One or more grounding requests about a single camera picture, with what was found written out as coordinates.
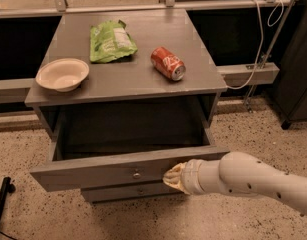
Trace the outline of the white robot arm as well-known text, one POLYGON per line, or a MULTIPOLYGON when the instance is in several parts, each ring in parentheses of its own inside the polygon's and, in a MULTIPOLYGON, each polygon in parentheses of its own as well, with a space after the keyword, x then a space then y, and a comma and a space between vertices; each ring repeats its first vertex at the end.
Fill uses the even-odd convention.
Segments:
POLYGON ((179 163, 164 174, 163 182, 188 195, 266 196, 307 216, 307 178, 243 152, 229 152, 220 160, 179 163))

